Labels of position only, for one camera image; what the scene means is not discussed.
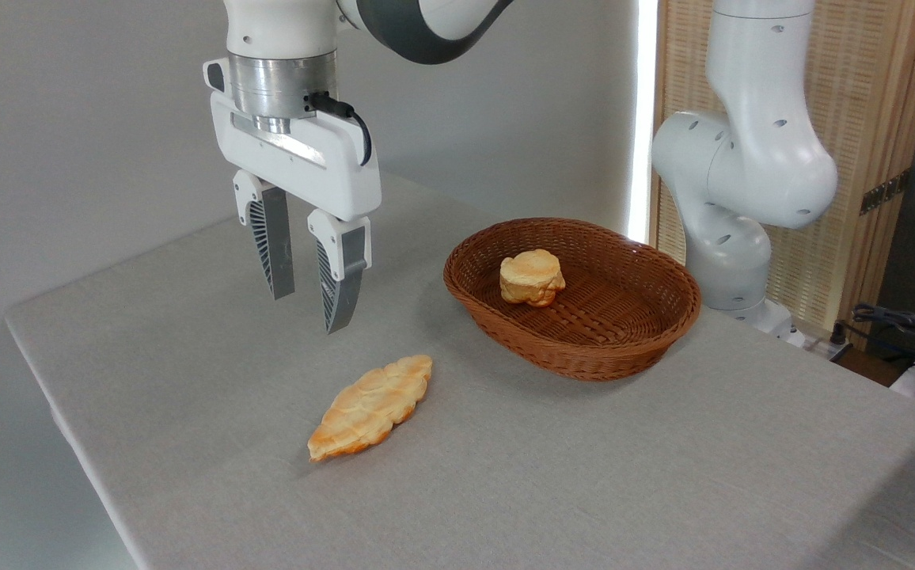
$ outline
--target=wicker basket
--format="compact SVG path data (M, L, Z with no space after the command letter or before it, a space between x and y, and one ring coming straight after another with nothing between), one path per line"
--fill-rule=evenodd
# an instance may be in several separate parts
M545 308L500 297L500 262L527 249L560 259L567 288ZM700 313L700 288L670 256L579 220L499 223L447 257L443 281L493 340L547 371L612 380L645 371Z

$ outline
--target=bread roll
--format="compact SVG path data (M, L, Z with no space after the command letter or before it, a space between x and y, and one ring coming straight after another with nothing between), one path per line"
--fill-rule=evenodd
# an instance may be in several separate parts
M551 306L556 292L566 287L560 260L547 250L519 253L500 264L500 294L505 302Z
M393 426L408 419L422 401L432 369L432 358L407 356L366 372L341 390L309 437L309 460L355 454L384 441Z

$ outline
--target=table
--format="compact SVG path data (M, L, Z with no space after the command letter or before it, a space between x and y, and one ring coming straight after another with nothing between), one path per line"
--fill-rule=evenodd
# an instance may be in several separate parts
M309 213L273 302L234 220L46 293L9 328L144 568L915 567L915 401L705 310L660 364L584 383L442 284L492 216L397 177L327 336ZM384 443L313 465L362 372L426 353Z

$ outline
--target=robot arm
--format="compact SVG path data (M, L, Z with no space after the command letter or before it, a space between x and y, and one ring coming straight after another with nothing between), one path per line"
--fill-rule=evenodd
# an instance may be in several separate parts
M803 93L813 4L717 0L707 76L728 115L675 113L652 151L704 303L780 338L794 329L791 314L765 298L771 241L758 222L803 227L837 191Z
M294 291L285 192L317 207L325 325L345 327L370 267L370 220L381 204L366 123L338 101L337 33L365 29L397 54L443 63L464 54L511 0L225 0L225 58L204 64L219 148L240 223L254 234L275 298Z

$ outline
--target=brown basket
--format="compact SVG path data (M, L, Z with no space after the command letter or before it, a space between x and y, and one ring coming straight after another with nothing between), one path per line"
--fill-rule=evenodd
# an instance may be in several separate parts
M500 297L500 262L529 249L559 257L567 288L545 308ZM645 371L700 314L700 288L672 257L595 224L499 223L447 257L443 281L493 340L547 371L612 380Z

